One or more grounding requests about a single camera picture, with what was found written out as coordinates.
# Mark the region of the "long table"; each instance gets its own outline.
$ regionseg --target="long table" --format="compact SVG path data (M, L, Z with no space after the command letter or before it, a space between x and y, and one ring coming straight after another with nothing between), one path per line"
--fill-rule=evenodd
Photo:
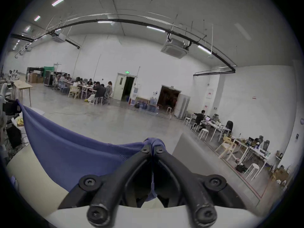
M32 107L31 103L31 88L33 87L32 85L29 85L28 83L21 81L21 80L13 80L14 82L14 96L16 96L16 88L19 90L18 97L20 100L23 100L23 90L28 89L29 91L29 105Z
M263 164L262 168L259 170L259 172L257 174L257 175L259 175L261 170L265 166L266 162L268 161L269 156L264 156L264 154L260 152L260 148L259 149L254 149L251 146L245 145L240 139L235 138L235 141L246 148L242 157L240 158L240 163L244 161L246 155L249 153L250 150L254 151L255 153L257 153L259 156L261 156L263 158L264 164Z
M211 140L213 139L213 136L214 136L216 130L220 131L220 133L221 133L221 134L219 135L219 141L220 141L220 139L221 139L222 134L223 134L224 131L227 131L227 135L228 135L229 132L231 131L230 129L228 129L228 128L226 128L226 127L217 126L216 124L212 123L211 121L205 121L205 123L208 124L208 125L210 125L210 126L212 126L212 127L214 127L214 132L213 132L213 135L212 135L212 137L211 137L211 139L210 139L210 142L211 142Z

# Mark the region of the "white wall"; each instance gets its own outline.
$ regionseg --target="white wall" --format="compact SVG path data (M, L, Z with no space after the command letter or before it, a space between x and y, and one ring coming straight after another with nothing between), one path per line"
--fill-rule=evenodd
M270 164L289 142L296 111L296 85L291 66L248 66L227 74L218 115L233 122L233 135L264 136L269 140Z
M29 66L53 66L58 62L62 64L63 72L71 75L74 72L74 78L93 78L96 70L94 80L107 85L108 81L115 83L117 73L129 71L136 75L140 66L139 96L150 98L154 91L160 92L161 85L174 86L182 94L191 96L190 111L201 111L209 77L193 77L193 74L210 67L200 61L189 55L177 59L162 53L160 44L131 37L90 34L71 39L82 45L80 50L67 42L49 41L18 59L14 58L15 53L9 53L4 70L17 69L25 73Z
M279 164L286 169L290 166L291 171L300 166L304 148L304 125L300 124L301 118L304 118L304 65L299 60L294 60L293 65L297 83L297 110L292 134Z

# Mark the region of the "cable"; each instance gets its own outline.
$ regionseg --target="cable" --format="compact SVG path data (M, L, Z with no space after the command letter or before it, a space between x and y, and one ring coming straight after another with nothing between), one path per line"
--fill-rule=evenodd
M52 112L52 113L49 113L49 114L54 114L54 113L57 113L57 114L65 114L65 115L85 115L87 114L86 113L64 113L64 112Z

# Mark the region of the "screw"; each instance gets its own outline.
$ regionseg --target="screw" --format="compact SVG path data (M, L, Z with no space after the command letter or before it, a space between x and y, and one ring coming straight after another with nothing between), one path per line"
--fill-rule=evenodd
M214 186L218 186L220 184L220 180L217 178L214 178L211 180L211 184L213 184Z
M95 183L96 183L95 180L92 179L92 178L88 178L88 179L85 180L85 185L86 186L94 186Z

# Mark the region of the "wooden chair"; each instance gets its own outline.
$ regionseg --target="wooden chair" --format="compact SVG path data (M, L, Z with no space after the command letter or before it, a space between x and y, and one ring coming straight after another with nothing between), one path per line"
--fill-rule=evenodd
M235 143L235 139L233 141L231 141L231 138L228 138L226 134L224 134L223 136L223 142L222 144L215 150L215 152L220 148L220 147L224 147L224 152L219 156L219 159L222 158L223 156L225 156L227 154L228 151L230 151L230 156L227 158L227 161L230 159L231 156L233 156L234 159L237 159L233 152L235 147L237 146L237 144Z
M79 95L79 89L77 86L72 86L70 88L70 92L69 95L67 96L69 98L70 94L75 94L74 99L76 99L76 97Z

